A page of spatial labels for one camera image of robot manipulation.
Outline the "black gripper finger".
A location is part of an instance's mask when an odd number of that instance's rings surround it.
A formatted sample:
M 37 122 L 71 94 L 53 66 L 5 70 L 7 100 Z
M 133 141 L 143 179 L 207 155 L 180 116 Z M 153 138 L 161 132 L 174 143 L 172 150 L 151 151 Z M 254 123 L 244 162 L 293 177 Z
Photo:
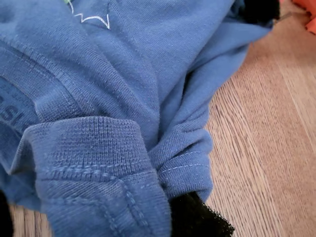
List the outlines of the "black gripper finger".
M 14 227 L 10 209 L 3 191 L 0 191 L 0 236 L 13 237 Z
M 195 192 L 169 201 L 173 237 L 231 237 L 235 228 Z

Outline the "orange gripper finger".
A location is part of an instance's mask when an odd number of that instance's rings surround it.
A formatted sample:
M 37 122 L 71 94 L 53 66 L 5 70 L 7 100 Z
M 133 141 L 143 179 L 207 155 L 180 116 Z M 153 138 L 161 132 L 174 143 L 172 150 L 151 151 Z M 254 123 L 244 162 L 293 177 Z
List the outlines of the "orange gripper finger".
M 241 14 L 251 24 L 269 23 L 280 19 L 278 0 L 245 0 Z

